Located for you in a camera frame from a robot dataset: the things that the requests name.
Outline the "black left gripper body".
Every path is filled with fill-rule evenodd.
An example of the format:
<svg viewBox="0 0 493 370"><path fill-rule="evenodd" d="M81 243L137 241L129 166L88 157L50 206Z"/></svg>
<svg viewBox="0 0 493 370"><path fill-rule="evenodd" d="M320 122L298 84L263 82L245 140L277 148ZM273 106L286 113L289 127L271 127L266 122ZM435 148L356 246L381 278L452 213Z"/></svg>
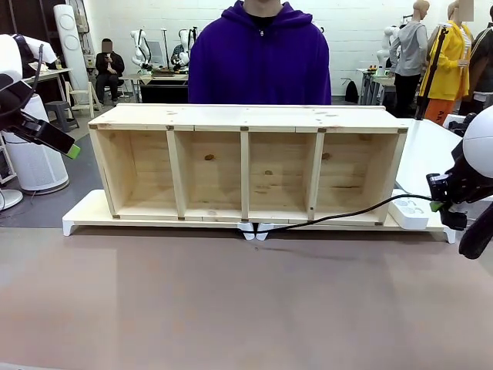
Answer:
<svg viewBox="0 0 493 370"><path fill-rule="evenodd" d="M34 96L39 77L31 85L23 79L14 81L8 74L1 74L1 130L14 134L39 134L42 122L23 109Z"/></svg>

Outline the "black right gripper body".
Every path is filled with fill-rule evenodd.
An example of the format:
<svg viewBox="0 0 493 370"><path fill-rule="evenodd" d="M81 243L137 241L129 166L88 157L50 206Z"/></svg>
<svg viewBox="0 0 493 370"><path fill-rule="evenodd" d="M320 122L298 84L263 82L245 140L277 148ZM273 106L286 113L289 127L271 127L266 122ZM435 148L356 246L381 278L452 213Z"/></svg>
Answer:
<svg viewBox="0 0 493 370"><path fill-rule="evenodd" d="M447 194L454 204L472 204L486 198L486 177L468 164L464 154L459 155L454 166L445 173Z"/></svg>

